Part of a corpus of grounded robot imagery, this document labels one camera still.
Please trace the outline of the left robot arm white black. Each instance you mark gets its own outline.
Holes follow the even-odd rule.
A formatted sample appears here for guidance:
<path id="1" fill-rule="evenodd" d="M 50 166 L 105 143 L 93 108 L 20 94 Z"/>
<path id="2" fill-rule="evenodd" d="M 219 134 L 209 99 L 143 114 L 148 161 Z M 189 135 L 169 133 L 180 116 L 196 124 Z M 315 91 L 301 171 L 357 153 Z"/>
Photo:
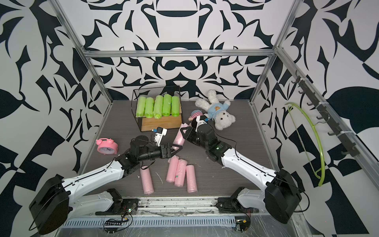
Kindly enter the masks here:
<path id="1" fill-rule="evenodd" d="M 29 205 L 33 225 L 40 235 L 47 235 L 61 227 L 68 219 L 92 212 L 106 212 L 118 201 L 118 193 L 90 192 L 110 182 L 120 180 L 141 168 L 145 161 L 169 159 L 182 150 L 181 145 L 150 142 L 146 136 L 131 140 L 123 154 L 95 170 L 72 178 L 48 179 Z"/>

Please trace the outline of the green trash bag roll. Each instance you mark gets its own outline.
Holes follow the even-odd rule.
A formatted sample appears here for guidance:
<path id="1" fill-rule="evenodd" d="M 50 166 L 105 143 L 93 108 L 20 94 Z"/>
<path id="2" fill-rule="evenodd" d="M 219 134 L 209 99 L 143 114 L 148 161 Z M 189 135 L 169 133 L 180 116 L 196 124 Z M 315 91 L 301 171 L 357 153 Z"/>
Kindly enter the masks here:
<path id="1" fill-rule="evenodd" d="M 163 96 L 158 95 L 154 104 L 154 118 L 160 119 L 162 117 Z"/>
<path id="2" fill-rule="evenodd" d="M 178 96 L 173 96 L 171 99 L 171 114 L 173 117 L 178 117 L 180 114 L 180 99 Z"/>
<path id="3" fill-rule="evenodd" d="M 152 118 L 154 116 L 154 99 L 152 97 L 146 98 L 145 114 L 146 118 Z"/>
<path id="4" fill-rule="evenodd" d="M 171 115 L 171 101 L 172 101 L 172 96 L 170 94 L 165 94 L 163 97 L 163 107 L 162 107 L 162 115 L 164 117 L 168 117 Z"/>
<path id="5" fill-rule="evenodd" d="M 141 118 L 145 114 L 146 99 L 147 98 L 145 96 L 139 96 L 137 99 L 137 107 L 136 107 L 137 118 Z"/>

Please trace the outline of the pink trash bag roll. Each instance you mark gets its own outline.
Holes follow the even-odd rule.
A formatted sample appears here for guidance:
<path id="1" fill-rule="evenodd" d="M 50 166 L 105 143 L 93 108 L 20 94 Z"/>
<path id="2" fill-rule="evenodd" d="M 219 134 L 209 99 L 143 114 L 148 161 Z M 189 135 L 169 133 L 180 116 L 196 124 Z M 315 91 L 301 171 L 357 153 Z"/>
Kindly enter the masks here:
<path id="1" fill-rule="evenodd" d="M 187 176 L 187 192 L 188 193 L 197 192 L 195 168 L 193 165 L 186 166 L 186 176 Z"/>
<path id="2" fill-rule="evenodd" d="M 147 166 L 142 166 L 140 169 L 142 186 L 145 195 L 150 195 L 154 192 L 154 186 L 151 178 L 150 170 Z"/>
<path id="3" fill-rule="evenodd" d="M 178 160 L 175 181 L 174 181 L 174 185 L 176 187 L 184 186 L 187 164 L 188 162 L 186 160 L 183 160 L 183 159 Z"/>
<path id="4" fill-rule="evenodd" d="M 178 144 L 178 145 L 182 145 L 183 146 L 183 144 L 185 142 L 185 139 L 181 135 L 180 129 L 183 128 L 183 127 L 187 127 L 187 126 L 189 126 L 187 123 L 181 124 L 181 126 L 180 126 L 180 128 L 178 130 L 178 133 L 177 133 L 177 135 L 176 135 L 176 137 L 175 137 L 175 139 L 173 141 L 173 144 Z"/>
<path id="5" fill-rule="evenodd" d="M 168 183 L 174 183 L 176 178 L 176 171 L 178 167 L 179 158 L 177 156 L 173 156 L 169 159 L 169 167 L 167 171 L 166 181 Z"/>

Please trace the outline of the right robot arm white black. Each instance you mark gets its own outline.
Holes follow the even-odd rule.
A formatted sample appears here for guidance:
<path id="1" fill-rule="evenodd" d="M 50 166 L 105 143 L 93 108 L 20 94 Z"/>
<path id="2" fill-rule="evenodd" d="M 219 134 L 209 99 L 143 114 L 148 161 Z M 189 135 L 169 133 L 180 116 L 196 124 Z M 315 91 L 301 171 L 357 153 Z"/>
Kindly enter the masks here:
<path id="1" fill-rule="evenodd" d="M 236 171 L 261 190 L 258 195 L 242 188 L 235 198 L 238 206 L 266 210 L 280 223 L 289 222 L 302 200 L 301 190 L 289 172 L 284 169 L 275 171 L 248 159 L 232 145 L 219 140 L 208 124 L 200 125 L 198 129 L 185 127 L 180 133 L 188 142 L 203 148 L 210 160 Z"/>

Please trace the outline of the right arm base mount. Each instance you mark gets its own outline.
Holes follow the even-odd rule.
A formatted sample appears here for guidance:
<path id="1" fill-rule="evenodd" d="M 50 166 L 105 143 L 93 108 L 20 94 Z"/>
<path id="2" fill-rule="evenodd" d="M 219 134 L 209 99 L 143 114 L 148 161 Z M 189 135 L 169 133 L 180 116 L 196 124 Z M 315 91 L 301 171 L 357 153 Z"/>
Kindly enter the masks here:
<path id="1" fill-rule="evenodd" d="M 217 199 L 216 207 L 218 208 L 220 213 L 245 213 L 245 214 L 251 214 L 251 213 L 259 213 L 260 211 L 256 208 L 244 208 L 239 201 L 237 200 L 237 196 L 240 192 L 245 189 L 244 187 L 239 187 L 230 197 L 223 198 L 219 197 Z"/>

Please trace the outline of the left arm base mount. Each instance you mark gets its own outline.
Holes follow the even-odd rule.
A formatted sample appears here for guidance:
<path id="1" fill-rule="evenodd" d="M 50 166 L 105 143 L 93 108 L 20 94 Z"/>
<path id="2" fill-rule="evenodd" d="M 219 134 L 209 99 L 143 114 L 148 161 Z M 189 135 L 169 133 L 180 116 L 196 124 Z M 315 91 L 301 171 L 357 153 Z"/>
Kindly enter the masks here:
<path id="1" fill-rule="evenodd" d="M 95 214 L 98 216 L 106 215 L 122 215 L 126 212 L 133 212 L 138 210 L 139 199 L 138 198 L 122 198 L 116 189 L 108 189 L 106 191 L 111 195 L 113 204 L 106 211 L 98 211 Z"/>

